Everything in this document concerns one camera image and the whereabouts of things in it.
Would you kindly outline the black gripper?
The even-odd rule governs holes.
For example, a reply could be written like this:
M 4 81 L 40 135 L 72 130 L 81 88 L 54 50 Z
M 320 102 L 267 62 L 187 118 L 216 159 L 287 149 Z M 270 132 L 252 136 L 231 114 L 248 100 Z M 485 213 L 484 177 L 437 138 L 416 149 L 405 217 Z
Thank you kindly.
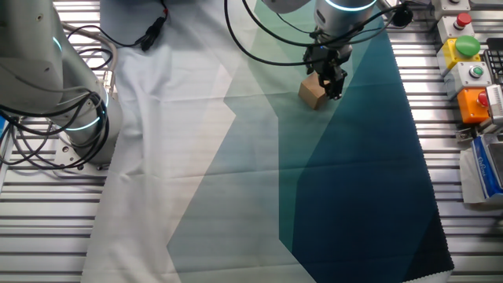
M 303 54 L 307 74 L 316 72 L 323 78 L 323 87 L 329 99 L 339 100 L 342 97 L 344 80 L 347 77 L 342 65 L 349 61 L 352 51 L 352 45 L 347 42 L 326 45 L 315 39 L 313 45 L 307 47 Z

